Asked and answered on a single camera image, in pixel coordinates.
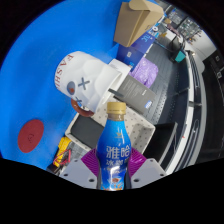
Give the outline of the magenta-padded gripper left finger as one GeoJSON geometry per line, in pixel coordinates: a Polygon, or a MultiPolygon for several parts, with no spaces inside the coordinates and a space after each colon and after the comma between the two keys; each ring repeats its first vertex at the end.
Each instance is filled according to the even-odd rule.
{"type": "Polygon", "coordinates": [[[96,189],[99,179],[96,150],[90,150],[81,159],[73,159],[62,171],[60,177],[81,187],[96,189]]]}

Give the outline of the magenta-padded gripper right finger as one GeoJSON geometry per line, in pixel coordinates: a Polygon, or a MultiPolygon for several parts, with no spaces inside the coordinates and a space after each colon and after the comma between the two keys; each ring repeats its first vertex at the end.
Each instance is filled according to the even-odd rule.
{"type": "Polygon", "coordinates": [[[136,189],[166,176],[154,158],[146,159],[136,149],[131,150],[127,168],[127,188],[136,189]]]}

